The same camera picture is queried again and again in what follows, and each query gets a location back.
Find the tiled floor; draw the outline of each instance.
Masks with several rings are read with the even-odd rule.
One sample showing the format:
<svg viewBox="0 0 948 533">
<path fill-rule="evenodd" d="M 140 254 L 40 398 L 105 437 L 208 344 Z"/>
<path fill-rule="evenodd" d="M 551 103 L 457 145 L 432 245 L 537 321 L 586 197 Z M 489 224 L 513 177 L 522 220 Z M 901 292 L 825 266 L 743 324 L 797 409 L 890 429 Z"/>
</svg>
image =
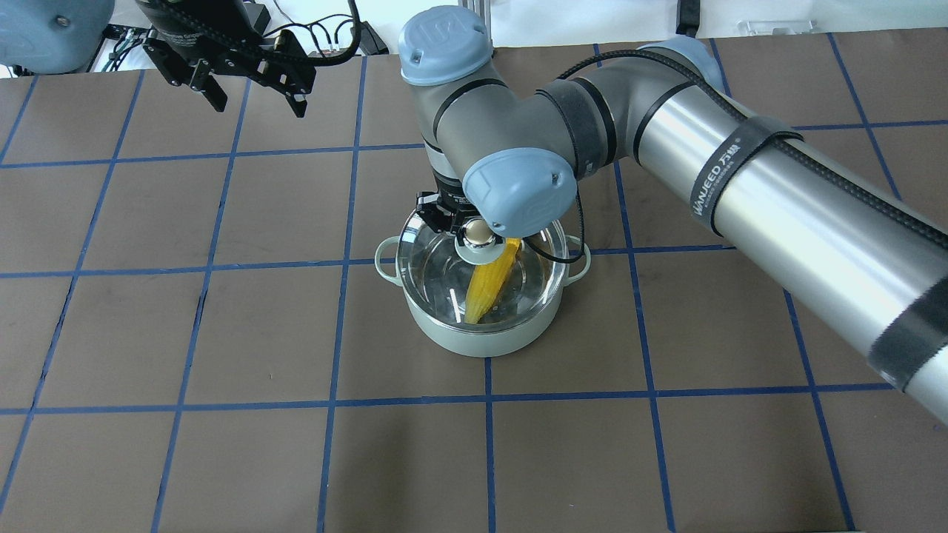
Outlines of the tiled floor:
<svg viewBox="0 0 948 533">
<path fill-rule="evenodd" d="M 948 31 L 710 44 L 948 225 Z M 593 49 L 496 62 L 526 96 Z M 948 530 L 948 429 L 633 162 L 581 185 L 550 330 L 463 358 L 371 265 L 431 187 L 397 59 L 322 69 L 302 120 L 223 85 L 0 83 L 0 531 Z"/>
</svg>

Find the glass lid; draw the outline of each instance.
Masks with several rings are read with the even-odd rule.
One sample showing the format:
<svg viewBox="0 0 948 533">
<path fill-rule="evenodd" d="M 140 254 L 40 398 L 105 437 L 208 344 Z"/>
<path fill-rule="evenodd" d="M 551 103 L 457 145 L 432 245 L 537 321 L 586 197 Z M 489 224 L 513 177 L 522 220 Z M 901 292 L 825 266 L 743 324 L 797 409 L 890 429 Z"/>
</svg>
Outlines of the glass lid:
<svg viewBox="0 0 948 533">
<path fill-rule="evenodd" d="M 558 221 L 530 238 L 537 248 L 556 257 L 567 253 Z M 517 326 L 546 307 L 562 285 L 565 266 L 521 244 L 496 300 L 477 323 L 466 323 L 467 290 L 475 266 L 458 255 L 454 241 L 454 235 L 435 232 L 416 213 L 402 231 L 395 259 L 409 298 L 453 329 L 493 333 Z"/>
</svg>

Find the light blue joint cap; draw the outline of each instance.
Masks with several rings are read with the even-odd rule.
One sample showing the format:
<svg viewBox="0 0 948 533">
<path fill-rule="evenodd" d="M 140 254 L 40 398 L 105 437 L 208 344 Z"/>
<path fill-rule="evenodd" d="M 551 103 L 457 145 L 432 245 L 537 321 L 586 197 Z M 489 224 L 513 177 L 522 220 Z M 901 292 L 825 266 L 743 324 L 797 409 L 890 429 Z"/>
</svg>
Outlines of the light blue joint cap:
<svg viewBox="0 0 948 533">
<path fill-rule="evenodd" d="M 576 198 L 573 167 L 542 148 L 510 148 L 483 157 L 467 170 L 462 185 L 467 199 L 503 237 L 543 230 Z"/>
<path fill-rule="evenodd" d="M 493 52 L 481 17 L 460 6 L 422 11 L 398 37 L 402 78 L 412 85 L 460 80 L 490 61 Z"/>
<path fill-rule="evenodd" d="M 708 82 L 709 85 L 723 92 L 724 78 L 720 73 L 720 66 L 718 66 L 718 62 L 711 57 L 711 54 L 708 53 L 708 49 L 704 43 L 698 39 L 688 37 L 687 35 L 676 35 L 661 43 L 639 46 L 640 50 L 643 48 L 666 48 L 673 52 L 678 52 L 698 68 L 699 72 L 704 76 L 704 80 Z"/>
</svg>

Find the yellow corn cob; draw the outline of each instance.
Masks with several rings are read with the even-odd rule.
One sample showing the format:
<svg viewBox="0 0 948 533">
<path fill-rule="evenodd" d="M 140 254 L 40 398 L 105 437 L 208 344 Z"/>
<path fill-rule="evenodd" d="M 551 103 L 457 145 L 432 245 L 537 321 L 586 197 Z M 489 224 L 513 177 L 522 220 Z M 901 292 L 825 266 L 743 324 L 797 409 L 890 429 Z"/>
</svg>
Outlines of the yellow corn cob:
<svg viewBox="0 0 948 533">
<path fill-rule="evenodd" d="M 478 323 L 494 305 L 501 294 L 504 282 L 520 249 L 520 239 L 507 239 L 501 257 L 486 265 L 474 267 L 470 285 L 467 286 L 465 322 Z"/>
</svg>

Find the white plastic handle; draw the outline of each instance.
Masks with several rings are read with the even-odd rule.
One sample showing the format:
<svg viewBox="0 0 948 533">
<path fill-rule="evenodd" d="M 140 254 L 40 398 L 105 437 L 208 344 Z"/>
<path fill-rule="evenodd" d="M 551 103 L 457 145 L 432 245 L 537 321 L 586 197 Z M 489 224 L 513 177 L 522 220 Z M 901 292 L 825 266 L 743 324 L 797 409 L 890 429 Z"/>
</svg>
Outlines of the white plastic handle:
<svg viewBox="0 0 948 533">
<path fill-rule="evenodd" d="M 398 241 L 401 240 L 401 235 L 395 235 L 394 237 L 389 237 L 382 241 L 378 248 L 375 249 L 375 271 L 378 272 L 379 276 L 382 276 L 382 279 L 387 280 L 395 285 L 402 286 L 402 279 L 396 275 L 392 276 L 387 274 L 385 270 L 382 270 L 382 252 L 385 251 L 385 248 L 390 247 L 391 245 L 398 244 Z M 586 268 L 589 268 L 589 259 L 586 260 Z"/>
<path fill-rule="evenodd" d="M 586 273 L 590 271 L 590 263 L 593 261 L 593 254 L 590 252 L 590 247 L 586 243 L 583 243 L 582 241 L 580 241 L 579 237 L 573 237 L 572 235 L 567 235 L 566 238 L 572 241 L 573 244 L 575 245 L 578 245 L 581 243 L 583 245 L 583 255 L 586 256 L 586 261 L 585 261 L 586 265 L 583 266 L 583 269 L 580 270 L 578 274 L 574 274 L 572 276 L 566 277 L 566 282 L 563 283 L 563 286 L 570 286 L 578 282 L 579 280 L 583 279 L 586 276 Z"/>
</svg>

